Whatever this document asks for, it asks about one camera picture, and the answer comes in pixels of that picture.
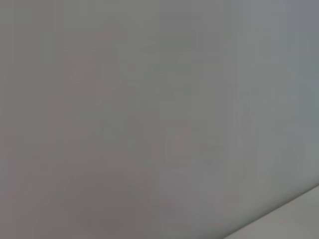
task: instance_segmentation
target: blurry wall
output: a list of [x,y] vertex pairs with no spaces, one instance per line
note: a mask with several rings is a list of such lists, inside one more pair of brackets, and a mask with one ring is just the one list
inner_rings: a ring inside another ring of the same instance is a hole
[[318,182],[315,0],[4,0],[0,235],[219,238]]

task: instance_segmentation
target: white surface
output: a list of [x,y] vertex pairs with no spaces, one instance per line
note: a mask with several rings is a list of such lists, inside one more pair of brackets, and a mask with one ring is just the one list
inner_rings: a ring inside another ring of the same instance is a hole
[[319,187],[316,187],[226,239],[317,239],[318,222]]
[[214,238],[317,183],[318,5],[1,0],[0,238]]

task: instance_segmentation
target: gray wall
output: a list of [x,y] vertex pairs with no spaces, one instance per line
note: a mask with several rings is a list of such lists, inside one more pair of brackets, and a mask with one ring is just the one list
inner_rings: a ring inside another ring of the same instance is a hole
[[2,1],[1,238],[218,238],[317,183],[318,5]]

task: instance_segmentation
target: white wall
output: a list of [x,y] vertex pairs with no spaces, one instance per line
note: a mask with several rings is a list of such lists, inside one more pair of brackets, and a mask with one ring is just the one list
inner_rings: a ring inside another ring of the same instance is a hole
[[1,2],[0,235],[217,238],[318,182],[317,4]]

